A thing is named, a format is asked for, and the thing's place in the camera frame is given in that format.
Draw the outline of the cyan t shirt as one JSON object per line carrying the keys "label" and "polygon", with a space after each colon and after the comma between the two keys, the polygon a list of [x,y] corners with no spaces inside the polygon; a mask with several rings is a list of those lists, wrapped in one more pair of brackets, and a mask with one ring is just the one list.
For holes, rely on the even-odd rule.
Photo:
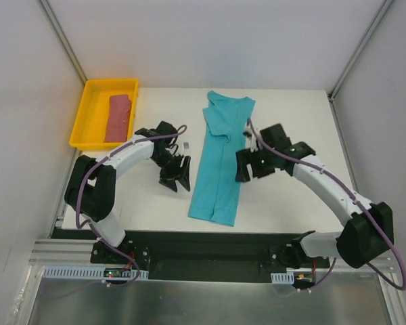
{"label": "cyan t shirt", "polygon": [[188,216],[233,227],[241,187],[235,180],[236,152],[245,148],[243,131],[255,101],[215,91],[207,98],[208,106],[202,110],[206,133]]}

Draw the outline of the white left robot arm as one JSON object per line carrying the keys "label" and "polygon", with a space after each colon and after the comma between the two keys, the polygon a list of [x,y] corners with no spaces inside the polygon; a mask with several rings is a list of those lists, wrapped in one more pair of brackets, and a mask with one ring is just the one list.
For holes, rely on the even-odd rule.
{"label": "white left robot arm", "polygon": [[114,263],[129,257],[129,246],[123,241],[125,230],[113,214],[116,181],[137,164],[152,160],[159,168],[158,183],[174,192],[181,185],[190,191],[191,157],[178,153],[177,139],[187,130],[162,121],[155,129],[141,128],[134,136],[104,154],[93,158],[81,155],[75,161],[64,201],[76,215],[76,227],[89,225],[107,244],[106,255]]}

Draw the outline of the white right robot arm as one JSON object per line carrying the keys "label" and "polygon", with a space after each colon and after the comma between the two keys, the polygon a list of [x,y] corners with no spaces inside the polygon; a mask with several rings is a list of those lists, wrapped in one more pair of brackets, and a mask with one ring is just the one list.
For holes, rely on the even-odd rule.
{"label": "white right robot arm", "polygon": [[292,143],[281,124],[261,131],[246,125],[247,148],[237,151],[237,182],[249,182],[277,170],[285,171],[308,187],[335,214],[340,232],[305,232],[279,254],[285,266],[306,267],[316,258],[335,257],[360,268],[394,242],[392,210],[349,189],[328,170],[314,149],[305,142]]}

